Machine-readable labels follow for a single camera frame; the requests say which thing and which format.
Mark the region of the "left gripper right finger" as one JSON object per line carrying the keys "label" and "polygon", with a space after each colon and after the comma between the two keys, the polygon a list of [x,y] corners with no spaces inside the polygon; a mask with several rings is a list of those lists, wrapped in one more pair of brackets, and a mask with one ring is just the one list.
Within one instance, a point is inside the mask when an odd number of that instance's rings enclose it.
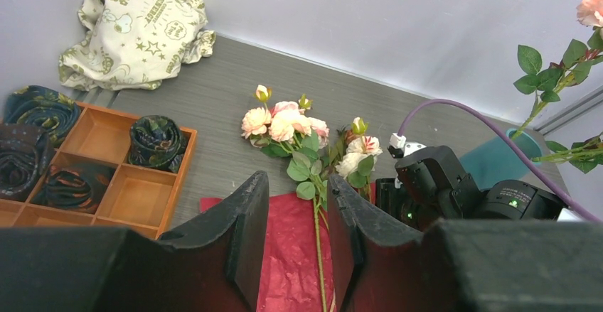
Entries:
{"label": "left gripper right finger", "polygon": [[338,311],[601,311],[602,225],[440,220],[420,232],[328,180]]}

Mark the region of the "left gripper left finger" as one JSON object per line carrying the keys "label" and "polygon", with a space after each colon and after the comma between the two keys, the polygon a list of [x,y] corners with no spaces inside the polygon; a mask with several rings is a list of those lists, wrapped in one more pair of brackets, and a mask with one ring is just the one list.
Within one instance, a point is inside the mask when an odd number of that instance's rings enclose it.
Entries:
{"label": "left gripper left finger", "polygon": [[126,227],[1,231],[2,311],[254,311],[270,185],[231,195],[151,240]]}

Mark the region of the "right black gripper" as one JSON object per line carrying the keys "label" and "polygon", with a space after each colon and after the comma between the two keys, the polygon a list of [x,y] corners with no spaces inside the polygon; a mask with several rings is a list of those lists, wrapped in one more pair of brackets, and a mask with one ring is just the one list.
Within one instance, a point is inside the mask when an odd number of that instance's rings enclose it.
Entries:
{"label": "right black gripper", "polygon": [[394,153],[396,177],[375,182],[375,205],[419,231],[439,219],[469,219],[483,203],[480,190],[448,146]]}

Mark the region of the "dark red wrapping paper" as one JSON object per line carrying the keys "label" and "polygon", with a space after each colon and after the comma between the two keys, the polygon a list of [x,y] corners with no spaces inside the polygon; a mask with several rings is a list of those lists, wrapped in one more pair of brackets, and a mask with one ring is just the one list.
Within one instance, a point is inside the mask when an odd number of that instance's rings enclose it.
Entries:
{"label": "dark red wrapping paper", "polygon": [[338,210],[333,198],[315,213],[294,192],[270,197],[257,311],[346,310],[333,274],[342,261],[331,251]]}

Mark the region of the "cream white rose stem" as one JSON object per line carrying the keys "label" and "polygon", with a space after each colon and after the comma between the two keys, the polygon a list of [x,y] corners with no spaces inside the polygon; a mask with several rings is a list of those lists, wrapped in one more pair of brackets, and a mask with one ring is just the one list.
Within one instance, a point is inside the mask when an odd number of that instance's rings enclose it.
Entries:
{"label": "cream white rose stem", "polygon": [[377,137],[367,134],[368,124],[361,117],[337,131],[335,144],[329,148],[329,171],[339,174],[363,198],[375,202],[372,179],[383,150]]}

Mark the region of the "pink flower bouquet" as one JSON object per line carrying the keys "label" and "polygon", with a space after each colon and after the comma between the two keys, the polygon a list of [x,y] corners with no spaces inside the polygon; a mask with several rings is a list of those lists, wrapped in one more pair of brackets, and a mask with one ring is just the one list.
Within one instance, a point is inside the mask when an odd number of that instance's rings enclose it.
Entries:
{"label": "pink flower bouquet", "polygon": [[311,202],[321,310],[327,311],[320,228],[322,190],[325,188],[320,177],[322,162],[318,155],[322,136],[315,128],[314,120],[305,115],[311,109],[311,100],[305,95],[297,102],[278,102],[273,107],[268,105],[271,96],[271,88],[264,85],[256,87],[253,97],[262,105],[245,113],[241,137],[268,156],[288,158],[287,175],[297,183],[296,196]]}

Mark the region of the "pink rose stem large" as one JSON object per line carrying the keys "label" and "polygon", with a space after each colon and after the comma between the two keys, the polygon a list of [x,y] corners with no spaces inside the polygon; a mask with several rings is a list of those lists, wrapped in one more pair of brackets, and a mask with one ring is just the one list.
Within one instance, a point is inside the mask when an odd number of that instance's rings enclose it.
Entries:
{"label": "pink rose stem large", "polygon": [[532,158],[532,162],[568,163],[586,174],[602,165],[602,133],[585,141],[575,142],[570,147],[556,141],[545,142],[548,155]]}

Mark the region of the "peach rose stem tall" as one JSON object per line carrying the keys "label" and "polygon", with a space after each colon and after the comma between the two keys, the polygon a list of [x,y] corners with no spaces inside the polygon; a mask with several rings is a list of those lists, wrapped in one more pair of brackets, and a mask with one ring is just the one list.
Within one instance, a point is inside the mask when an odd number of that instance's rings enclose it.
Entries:
{"label": "peach rose stem tall", "polygon": [[548,104],[559,102],[565,88],[583,83],[592,67],[602,62],[602,0],[581,0],[576,10],[578,23],[591,28],[592,35],[586,43],[571,40],[560,62],[545,67],[535,48],[517,47],[517,61],[524,76],[513,85],[524,95],[534,95],[535,101],[528,118],[512,133],[512,139],[517,139]]}

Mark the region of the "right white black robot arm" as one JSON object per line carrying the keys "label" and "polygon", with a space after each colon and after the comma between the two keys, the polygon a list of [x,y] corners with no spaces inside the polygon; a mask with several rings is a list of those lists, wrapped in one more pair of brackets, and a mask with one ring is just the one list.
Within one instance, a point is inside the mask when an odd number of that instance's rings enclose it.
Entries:
{"label": "right white black robot arm", "polygon": [[375,182],[375,205],[426,230],[439,219],[557,220],[568,206],[556,194],[519,180],[480,189],[448,146],[396,151],[396,176]]}

